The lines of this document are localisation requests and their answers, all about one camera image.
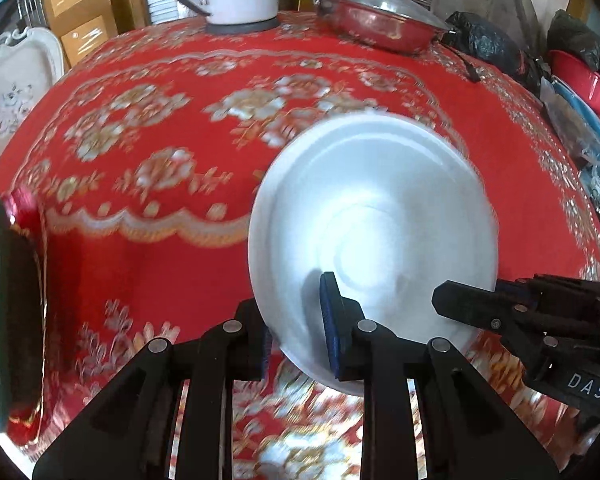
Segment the clear plastic bag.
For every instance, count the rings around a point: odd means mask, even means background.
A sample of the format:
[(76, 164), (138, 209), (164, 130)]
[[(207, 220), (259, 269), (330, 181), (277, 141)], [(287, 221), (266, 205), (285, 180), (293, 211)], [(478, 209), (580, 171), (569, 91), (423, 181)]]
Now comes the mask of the clear plastic bag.
[(573, 159), (600, 166), (600, 135), (557, 88), (555, 81), (541, 79), (540, 99), (560, 143)]

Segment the red plastic basin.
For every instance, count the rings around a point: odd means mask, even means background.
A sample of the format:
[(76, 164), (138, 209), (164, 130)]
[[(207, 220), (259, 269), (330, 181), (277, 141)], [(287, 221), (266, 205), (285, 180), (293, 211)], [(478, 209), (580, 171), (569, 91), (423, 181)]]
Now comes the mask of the red plastic basin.
[(550, 50), (548, 60), (552, 73), (600, 114), (600, 74), (565, 51)]

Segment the white ceramic bowl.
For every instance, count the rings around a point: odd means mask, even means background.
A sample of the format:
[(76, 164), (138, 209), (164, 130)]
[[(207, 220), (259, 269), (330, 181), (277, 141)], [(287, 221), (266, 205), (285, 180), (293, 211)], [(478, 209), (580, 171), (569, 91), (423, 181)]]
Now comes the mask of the white ceramic bowl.
[(498, 222), (476, 170), (442, 136), (396, 114), (345, 114), (304, 130), (268, 168), (249, 222), (248, 266), (286, 358), (360, 396), (360, 382), (330, 370), (322, 274), (396, 336), (443, 337), (465, 350), (477, 331), (438, 315), (432, 294), (446, 281), (495, 285)]

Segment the red floral tablecloth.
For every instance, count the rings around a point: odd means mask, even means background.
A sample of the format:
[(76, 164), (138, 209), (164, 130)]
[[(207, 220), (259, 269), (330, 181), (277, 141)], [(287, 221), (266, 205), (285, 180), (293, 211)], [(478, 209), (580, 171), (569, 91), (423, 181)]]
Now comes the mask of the red floral tablecloth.
[(240, 36), (149, 26), (69, 70), (0, 159), (12, 218), (46, 227), (45, 412), (7, 430), (23, 471), (151, 339), (196, 338), (249, 297), (260, 183), (323, 119), (389, 112), (448, 140), (486, 188), (502, 278), (600, 281), (600, 220), (541, 100), (485, 62), (477, 81), (467, 70), (440, 46), (375, 50), (309, 13)]

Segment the white ornate chair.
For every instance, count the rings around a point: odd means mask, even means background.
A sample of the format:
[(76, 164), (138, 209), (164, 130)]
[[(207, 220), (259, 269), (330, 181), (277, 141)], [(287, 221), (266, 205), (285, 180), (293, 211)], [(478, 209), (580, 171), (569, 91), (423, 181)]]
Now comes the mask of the white ornate chair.
[(65, 75), (64, 51), (42, 27), (0, 35), (0, 157), (38, 101)]

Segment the black plastic bag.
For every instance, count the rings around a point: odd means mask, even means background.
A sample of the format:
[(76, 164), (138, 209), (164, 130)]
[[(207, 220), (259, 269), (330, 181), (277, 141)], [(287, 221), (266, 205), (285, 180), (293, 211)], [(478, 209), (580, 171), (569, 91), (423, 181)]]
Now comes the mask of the black plastic bag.
[(443, 36), (444, 44), (495, 66), (535, 96), (540, 95), (540, 64), (518, 47), (504, 30), (470, 12), (456, 11), (445, 23), (450, 30)]

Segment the red glass scalloped bowl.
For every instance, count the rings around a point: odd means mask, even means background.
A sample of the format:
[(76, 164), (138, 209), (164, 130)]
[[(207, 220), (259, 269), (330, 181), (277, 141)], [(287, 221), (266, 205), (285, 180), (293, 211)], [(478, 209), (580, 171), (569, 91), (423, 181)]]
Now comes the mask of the red glass scalloped bowl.
[(25, 186), (16, 186), (2, 201), (9, 221), (7, 435), (15, 445), (26, 446), (40, 435), (44, 417), (45, 226), (40, 205)]

